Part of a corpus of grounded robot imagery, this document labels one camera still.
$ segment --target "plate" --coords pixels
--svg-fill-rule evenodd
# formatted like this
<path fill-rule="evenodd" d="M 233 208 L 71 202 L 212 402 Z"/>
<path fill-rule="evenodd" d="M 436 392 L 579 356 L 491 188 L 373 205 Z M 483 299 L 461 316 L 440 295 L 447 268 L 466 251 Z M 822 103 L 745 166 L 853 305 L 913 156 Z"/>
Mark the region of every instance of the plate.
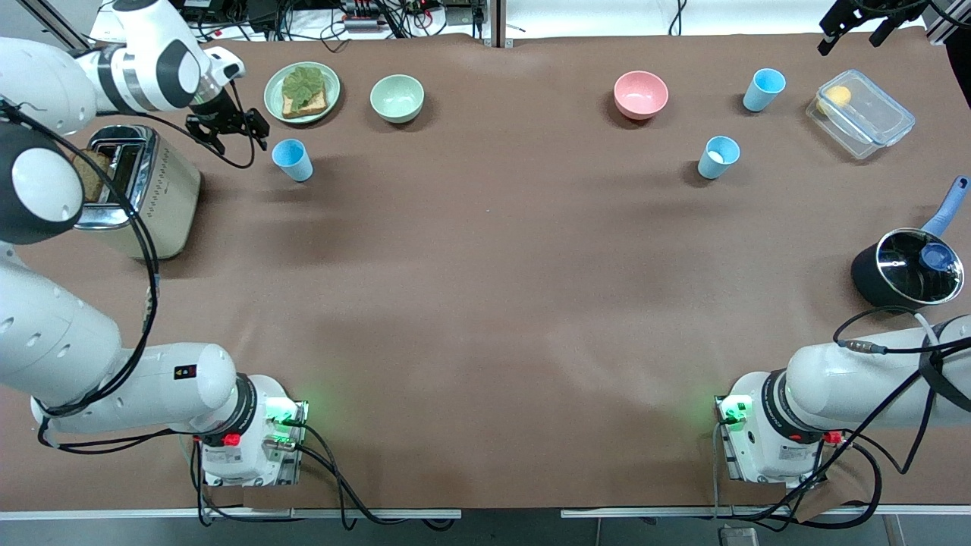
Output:
<path fill-rule="evenodd" d="M 318 68 L 323 73 L 323 88 L 327 100 L 327 108 L 319 114 L 287 119 L 284 118 L 284 78 L 289 76 L 290 72 L 293 72 L 298 66 Z M 280 69 L 279 72 L 273 75 L 273 78 L 270 78 L 270 81 L 266 83 L 266 88 L 263 89 L 263 104 L 266 106 L 266 111 L 274 118 L 286 123 L 310 123 L 317 121 L 326 116 L 334 108 L 334 105 L 337 104 L 337 99 L 340 97 L 341 79 L 337 77 L 337 73 L 325 64 L 309 60 L 295 62 Z"/>

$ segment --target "brown table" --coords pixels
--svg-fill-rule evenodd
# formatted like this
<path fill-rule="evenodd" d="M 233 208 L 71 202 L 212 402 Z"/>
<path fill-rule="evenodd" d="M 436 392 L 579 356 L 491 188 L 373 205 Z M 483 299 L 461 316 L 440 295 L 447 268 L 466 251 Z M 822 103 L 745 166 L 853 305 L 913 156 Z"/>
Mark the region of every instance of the brown table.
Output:
<path fill-rule="evenodd" d="M 336 55 L 315 43 L 225 44 L 249 68 L 247 105 L 262 107 L 267 79 L 303 59 L 333 67 L 343 97 L 316 125 L 271 122 L 271 145 L 307 144 L 316 174 L 304 185 L 269 154 L 236 171 L 163 129 L 206 183 L 185 252 L 163 265 L 151 340 L 217 342 L 240 370 L 310 400 L 312 424 L 375 507 L 711 503 L 713 396 L 745 372 L 786 365 L 864 309 L 849 281 L 854 254 L 920 225 L 969 168 L 971 117 L 943 49 L 917 29 L 878 50 L 848 36 L 830 57 L 818 40 L 569 39 L 499 51 L 441 37 L 354 42 Z M 788 88 L 750 115 L 740 93 L 762 66 L 781 69 Z M 614 79 L 640 68 L 672 97 L 643 126 L 611 99 Z M 848 68 L 918 120 L 868 162 L 803 113 Z M 394 72 L 428 95 L 401 128 L 368 103 Z M 716 134 L 735 138 L 742 159 L 705 183 L 695 161 Z M 225 141 L 246 155 L 240 138 Z M 969 228 L 964 214 L 947 235 L 963 256 Z M 133 342 L 140 265 L 81 233 L 21 254 Z M 969 308 L 962 296 L 927 314 Z M 859 331 L 899 327 L 909 324 Z M 25 395 L 0 392 L 0 412 L 0 510 L 192 505 L 171 438 L 80 458 L 36 444 Z M 899 451 L 910 433 L 880 437 Z M 971 502 L 969 440 L 967 428 L 929 432 L 912 475 L 887 472 L 885 502 Z M 725 500 L 779 492 L 733 484 Z M 242 498 L 336 503 L 315 470 Z"/>

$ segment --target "gray floor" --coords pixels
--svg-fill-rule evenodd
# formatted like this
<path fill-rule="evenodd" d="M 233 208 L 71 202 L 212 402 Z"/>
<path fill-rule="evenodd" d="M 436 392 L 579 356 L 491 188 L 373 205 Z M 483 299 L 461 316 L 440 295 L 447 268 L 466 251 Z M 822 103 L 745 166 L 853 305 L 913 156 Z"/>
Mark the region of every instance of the gray floor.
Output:
<path fill-rule="evenodd" d="M 971 518 L 901 518 L 908 546 L 971 546 Z M 723 523 L 692 519 L 603 520 L 600 544 L 717 546 Z M 419 522 L 381 528 L 361 522 L 345 532 L 337 521 L 293 524 L 217 522 L 203 529 L 191 519 L 0 522 L 2 546 L 355 546 L 478 545 L 594 546 L 595 520 L 561 520 L 554 510 L 466 511 L 452 530 L 436 533 Z M 758 532 L 763 546 L 888 546 L 884 523 L 875 517 L 848 530 L 791 528 Z"/>

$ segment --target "saucepan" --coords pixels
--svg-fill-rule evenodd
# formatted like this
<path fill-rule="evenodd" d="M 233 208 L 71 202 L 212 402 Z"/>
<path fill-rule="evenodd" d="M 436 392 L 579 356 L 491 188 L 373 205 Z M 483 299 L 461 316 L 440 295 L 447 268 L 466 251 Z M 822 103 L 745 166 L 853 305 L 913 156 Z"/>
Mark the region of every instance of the saucepan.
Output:
<path fill-rule="evenodd" d="M 941 237 L 968 190 L 968 177 L 954 179 L 937 213 L 922 228 L 902 227 L 856 255 L 854 285 L 875 306 L 919 309 L 956 298 L 964 286 L 964 267 Z"/>

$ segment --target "pink bowl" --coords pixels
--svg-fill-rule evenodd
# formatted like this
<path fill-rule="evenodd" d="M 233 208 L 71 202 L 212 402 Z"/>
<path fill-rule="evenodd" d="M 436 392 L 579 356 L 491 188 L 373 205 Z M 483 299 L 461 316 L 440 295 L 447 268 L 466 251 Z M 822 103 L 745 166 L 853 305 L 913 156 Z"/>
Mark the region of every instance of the pink bowl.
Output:
<path fill-rule="evenodd" d="M 635 70 L 614 84 L 614 104 L 631 119 L 650 119 L 667 104 L 667 85 L 650 72 Z"/>

